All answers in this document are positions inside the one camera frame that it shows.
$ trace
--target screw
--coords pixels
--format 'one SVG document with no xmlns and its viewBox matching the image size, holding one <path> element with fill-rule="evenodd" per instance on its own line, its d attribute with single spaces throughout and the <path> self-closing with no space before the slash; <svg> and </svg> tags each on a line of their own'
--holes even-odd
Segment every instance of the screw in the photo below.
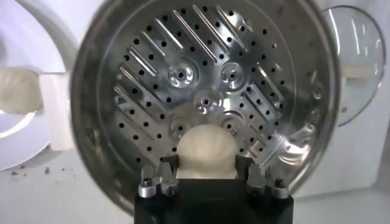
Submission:
<svg viewBox="0 0 390 224">
<path fill-rule="evenodd" d="M 152 179 L 151 178 L 145 178 L 144 180 L 143 180 L 143 184 L 146 186 L 146 187 L 149 187 L 149 186 L 151 186 L 152 185 Z"/>
<path fill-rule="evenodd" d="M 173 187 L 169 187 L 166 190 L 166 196 L 172 197 L 176 194 L 176 190 Z"/>
<path fill-rule="evenodd" d="M 286 185 L 282 179 L 276 179 L 274 185 L 277 188 L 285 188 L 286 187 Z"/>
</svg>

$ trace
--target black machine part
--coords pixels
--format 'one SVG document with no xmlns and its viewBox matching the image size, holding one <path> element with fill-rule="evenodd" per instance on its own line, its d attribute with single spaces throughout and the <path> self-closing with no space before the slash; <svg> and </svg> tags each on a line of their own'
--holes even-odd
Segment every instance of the black machine part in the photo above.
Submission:
<svg viewBox="0 0 390 224">
<path fill-rule="evenodd" d="M 177 157 L 165 158 L 172 176 L 159 169 L 158 178 L 145 177 L 140 186 L 155 187 L 155 194 L 144 191 L 135 199 L 135 224 L 292 224 L 294 199 L 288 194 L 283 180 L 269 181 L 258 173 L 252 178 L 253 161 L 237 156 L 235 180 L 170 179 L 177 168 Z M 164 181 L 175 184 L 164 184 Z"/>
</svg>

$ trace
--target steamed bun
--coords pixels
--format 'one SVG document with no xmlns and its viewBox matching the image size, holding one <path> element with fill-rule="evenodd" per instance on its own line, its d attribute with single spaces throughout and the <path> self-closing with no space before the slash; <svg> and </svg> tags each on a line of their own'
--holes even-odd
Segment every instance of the steamed bun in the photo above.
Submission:
<svg viewBox="0 0 390 224">
<path fill-rule="evenodd" d="M 38 74 L 23 68 L 0 69 L 0 110 L 27 114 L 42 104 Z"/>
<path fill-rule="evenodd" d="M 234 179 L 237 143 L 215 125 L 200 125 L 184 134 L 177 146 L 177 178 Z"/>
</svg>

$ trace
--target metal rim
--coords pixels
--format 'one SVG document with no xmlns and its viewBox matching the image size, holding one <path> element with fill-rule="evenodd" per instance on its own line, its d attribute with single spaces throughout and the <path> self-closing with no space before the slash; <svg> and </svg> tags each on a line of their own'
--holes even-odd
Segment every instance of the metal rim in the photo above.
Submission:
<svg viewBox="0 0 390 224">
<path fill-rule="evenodd" d="M 326 117 L 326 125 L 321 129 L 321 135 L 318 139 L 318 141 L 315 143 L 313 148 L 318 149 L 317 153 L 309 153 L 307 155 L 308 160 L 305 160 L 305 162 L 300 166 L 298 177 L 295 177 L 295 179 L 291 182 L 291 189 L 292 191 L 295 191 L 307 178 L 307 176 L 313 171 L 313 169 L 318 165 L 319 161 L 322 158 L 323 153 L 325 152 L 327 145 L 329 143 L 329 140 L 331 138 L 331 135 L 333 133 L 334 127 L 336 125 L 336 116 L 337 113 L 333 113 L 335 110 L 338 111 L 338 105 L 339 105 L 339 85 L 340 81 L 337 79 L 339 77 L 339 71 L 338 71 L 338 61 L 336 59 L 335 45 L 333 42 L 331 42 L 332 38 L 330 35 L 330 31 L 327 29 L 327 26 L 325 24 L 325 21 L 322 19 L 321 11 L 317 8 L 317 6 L 307 0 L 300 0 L 301 4 L 310 10 L 310 17 L 313 18 L 315 23 L 321 27 L 320 34 L 321 34 L 321 44 L 325 45 L 326 50 L 328 52 L 328 62 L 329 62 L 329 69 L 331 72 L 334 73 L 334 77 L 331 78 L 329 82 L 334 83 L 335 86 L 332 87 L 331 93 L 334 94 L 334 97 L 330 99 L 329 106 L 327 108 L 327 117 Z M 100 15 L 101 13 L 107 14 L 108 11 L 112 9 L 112 4 L 115 3 L 115 1 L 106 2 L 101 9 L 98 11 L 96 15 Z M 96 23 L 101 23 L 101 18 L 95 18 L 92 22 L 92 26 Z M 80 99 L 75 97 L 75 92 L 80 91 L 80 83 L 77 81 L 77 76 L 80 75 L 81 72 L 84 70 L 84 63 L 85 63 L 85 57 L 87 56 L 87 49 L 90 48 L 88 41 L 91 40 L 94 37 L 94 31 L 89 30 L 85 36 L 85 40 L 80 48 L 78 60 L 76 63 L 76 66 L 74 68 L 74 72 L 71 77 L 71 120 L 73 123 L 73 136 L 75 139 L 75 143 L 77 145 L 77 149 L 79 151 L 79 154 L 82 157 L 82 161 L 84 165 L 87 167 L 87 169 L 90 171 L 90 175 L 93 177 L 94 181 L 97 183 L 97 185 L 105 192 L 106 195 L 108 195 L 113 201 L 115 201 L 121 208 L 123 208 L 125 211 L 129 213 L 133 213 L 133 205 L 130 201 L 128 201 L 126 198 L 120 194 L 120 192 L 117 191 L 115 188 L 115 185 L 118 183 L 114 183 L 113 185 L 106 185 L 105 181 L 107 181 L 107 177 L 103 177 L 100 175 L 100 172 L 105 172 L 103 170 L 103 167 L 96 167 L 93 165 L 93 160 L 88 157 L 88 152 L 86 150 L 82 150 L 82 148 L 85 148 L 85 146 L 90 146 L 88 142 L 85 141 L 85 133 L 83 130 L 81 130 L 80 126 L 78 126 L 78 123 L 80 122 L 81 114 L 78 106 L 81 104 Z"/>
</svg>

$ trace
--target round metal tray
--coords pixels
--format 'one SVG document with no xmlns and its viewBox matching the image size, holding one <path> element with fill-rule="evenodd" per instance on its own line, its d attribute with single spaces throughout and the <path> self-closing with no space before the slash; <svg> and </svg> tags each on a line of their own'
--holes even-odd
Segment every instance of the round metal tray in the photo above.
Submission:
<svg viewBox="0 0 390 224">
<path fill-rule="evenodd" d="M 191 127 L 215 124 L 295 190 L 335 126 L 333 48 L 310 1 L 109 1 L 71 81 L 81 157 L 132 212 L 141 167 L 174 155 Z"/>
</svg>

